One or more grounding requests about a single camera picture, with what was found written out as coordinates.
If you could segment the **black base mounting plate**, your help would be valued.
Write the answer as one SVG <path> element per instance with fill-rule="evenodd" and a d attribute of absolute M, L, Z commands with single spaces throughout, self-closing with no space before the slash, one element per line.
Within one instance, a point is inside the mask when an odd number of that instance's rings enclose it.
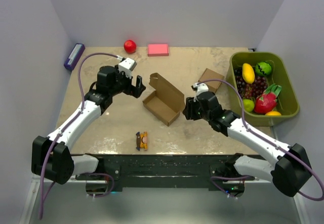
<path fill-rule="evenodd" d="M 88 193 L 124 188 L 195 188 L 240 197 L 245 181 L 236 172 L 234 155 L 96 155 L 94 175 L 78 174 Z"/>

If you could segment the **orange fruit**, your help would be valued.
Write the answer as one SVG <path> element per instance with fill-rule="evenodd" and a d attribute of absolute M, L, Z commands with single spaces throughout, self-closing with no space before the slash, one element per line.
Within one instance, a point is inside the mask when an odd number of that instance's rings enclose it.
<path fill-rule="evenodd" d="M 266 116 L 281 116 L 281 113 L 278 111 L 269 111 L 265 115 Z"/>

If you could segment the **olive green plastic bin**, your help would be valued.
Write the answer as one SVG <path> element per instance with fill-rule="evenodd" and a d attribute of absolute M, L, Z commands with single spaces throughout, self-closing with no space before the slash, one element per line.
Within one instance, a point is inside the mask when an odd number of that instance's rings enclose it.
<path fill-rule="evenodd" d="M 226 81 L 236 87 L 234 70 L 241 68 L 244 63 L 254 67 L 262 61 L 268 62 L 272 67 L 272 73 L 266 77 L 268 85 L 275 83 L 282 86 L 282 90 L 278 95 L 277 106 L 274 108 L 281 113 L 281 116 L 266 116 L 254 112 L 245 112 L 245 120 L 252 126 L 275 126 L 295 117 L 300 110 L 286 67 L 279 56 L 270 52 L 235 53 L 229 60 Z"/>

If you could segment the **red dragon fruit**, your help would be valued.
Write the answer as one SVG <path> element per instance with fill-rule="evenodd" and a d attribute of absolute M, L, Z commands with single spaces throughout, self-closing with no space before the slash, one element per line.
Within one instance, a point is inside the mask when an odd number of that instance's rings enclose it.
<path fill-rule="evenodd" d="M 277 106 L 277 98 L 281 92 L 281 85 L 272 84 L 256 98 L 254 112 L 266 114 Z"/>

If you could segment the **yellow mango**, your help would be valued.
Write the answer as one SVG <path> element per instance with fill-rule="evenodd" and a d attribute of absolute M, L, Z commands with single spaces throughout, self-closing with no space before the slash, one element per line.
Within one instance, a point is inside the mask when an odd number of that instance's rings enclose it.
<path fill-rule="evenodd" d="M 250 64 L 244 63 L 242 65 L 242 77 L 248 84 L 252 84 L 255 81 L 254 69 Z"/>

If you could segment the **pink rectangular box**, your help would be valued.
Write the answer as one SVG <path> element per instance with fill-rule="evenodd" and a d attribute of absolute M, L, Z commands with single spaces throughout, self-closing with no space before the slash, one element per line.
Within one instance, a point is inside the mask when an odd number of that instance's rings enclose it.
<path fill-rule="evenodd" d="M 149 57 L 160 57 L 169 55 L 168 44 L 149 44 L 147 46 L 147 55 Z"/>

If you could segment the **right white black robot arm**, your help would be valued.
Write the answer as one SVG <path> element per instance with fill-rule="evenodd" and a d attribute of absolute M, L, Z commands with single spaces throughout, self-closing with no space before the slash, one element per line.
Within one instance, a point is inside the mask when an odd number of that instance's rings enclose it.
<path fill-rule="evenodd" d="M 312 176 L 304 147 L 277 141 L 245 123 L 238 114 L 224 110 L 213 92 L 187 97 L 183 114 L 187 120 L 205 120 L 214 131 L 245 144 L 262 157 L 253 160 L 242 155 L 227 165 L 225 173 L 231 180 L 242 175 L 261 178 L 293 197 Z"/>

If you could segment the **green round fruit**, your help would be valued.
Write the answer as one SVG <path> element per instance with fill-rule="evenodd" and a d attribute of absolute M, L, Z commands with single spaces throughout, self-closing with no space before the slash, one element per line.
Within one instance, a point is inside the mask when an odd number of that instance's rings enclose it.
<path fill-rule="evenodd" d="M 261 61 L 256 64 L 255 73 L 259 76 L 269 76 L 272 73 L 272 66 L 266 61 Z"/>

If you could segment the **purple blue box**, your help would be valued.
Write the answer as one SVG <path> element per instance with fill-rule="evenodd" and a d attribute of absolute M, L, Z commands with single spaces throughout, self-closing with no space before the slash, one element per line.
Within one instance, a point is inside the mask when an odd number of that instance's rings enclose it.
<path fill-rule="evenodd" d="M 84 50 L 85 50 L 85 45 L 83 43 L 76 43 L 63 64 L 65 69 L 69 71 L 73 71 L 81 55 L 83 54 Z"/>

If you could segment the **purple grapes bunch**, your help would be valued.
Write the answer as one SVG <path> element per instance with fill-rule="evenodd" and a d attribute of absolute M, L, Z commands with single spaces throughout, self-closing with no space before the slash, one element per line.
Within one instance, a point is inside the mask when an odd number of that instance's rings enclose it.
<path fill-rule="evenodd" d="M 264 76 L 256 75 L 252 84 L 245 82 L 241 68 L 234 69 L 234 78 L 237 90 L 243 99 L 255 100 L 268 88 L 267 79 Z"/>

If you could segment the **small folded cardboard box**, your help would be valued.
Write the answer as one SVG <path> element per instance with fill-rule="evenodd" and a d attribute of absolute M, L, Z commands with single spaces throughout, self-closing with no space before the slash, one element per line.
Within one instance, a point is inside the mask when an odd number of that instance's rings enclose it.
<path fill-rule="evenodd" d="M 201 77 L 199 78 L 198 82 L 205 83 L 208 86 L 209 90 L 215 93 L 219 88 L 221 82 L 212 81 L 212 79 L 223 80 L 224 76 L 209 68 L 206 68 Z"/>

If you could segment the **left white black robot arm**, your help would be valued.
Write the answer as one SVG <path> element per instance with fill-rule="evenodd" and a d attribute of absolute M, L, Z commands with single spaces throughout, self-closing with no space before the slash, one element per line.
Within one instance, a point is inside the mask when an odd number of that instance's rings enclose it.
<path fill-rule="evenodd" d="M 87 173 L 94 180 L 104 176 L 105 167 L 99 164 L 98 158 L 88 154 L 72 156 L 70 150 L 92 122 L 112 104 L 114 96 L 124 93 L 138 98 L 145 91 L 140 75 L 132 85 L 131 73 L 120 65 L 100 68 L 97 80 L 91 84 L 75 112 L 48 136 L 34 139 L 32 173 L 61 185 L 73 175 Z"/>

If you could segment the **small snack wrapper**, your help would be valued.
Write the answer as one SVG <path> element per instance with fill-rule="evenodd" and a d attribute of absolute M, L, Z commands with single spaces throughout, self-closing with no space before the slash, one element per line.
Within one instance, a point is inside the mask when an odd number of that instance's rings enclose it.
<path fill-rule="evenodd" d="M 145 131 L 143 133 L 136 133 L 136 149 L 140 151 L 140 149 L 148 150 L 148 133 Z"/>

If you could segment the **aluminium rail frame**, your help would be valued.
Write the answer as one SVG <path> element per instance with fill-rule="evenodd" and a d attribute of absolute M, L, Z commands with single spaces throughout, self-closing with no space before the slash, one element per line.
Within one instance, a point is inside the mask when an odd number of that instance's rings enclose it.
<path fill-rule="evenodd" d="M 38 218 L 33 180 L 21 223 L 310 223 L 303 199 L 285 197 L 270 183 L 246 182 L 237 200 L 207 189 L 125 188 L 92 198 L 85 183 L 54 186 Z"/>

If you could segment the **large brown cardboard box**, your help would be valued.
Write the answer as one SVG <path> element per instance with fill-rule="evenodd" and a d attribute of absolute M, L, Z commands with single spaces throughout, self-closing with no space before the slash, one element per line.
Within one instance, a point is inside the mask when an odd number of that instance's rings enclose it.
<path fill-rule="evenodd" d="M 143 100 L 144 107 L 166 126 L 170 126 L 185 107 L 184 94 L 159 73 L 150 75 L 154 91 Z"/>

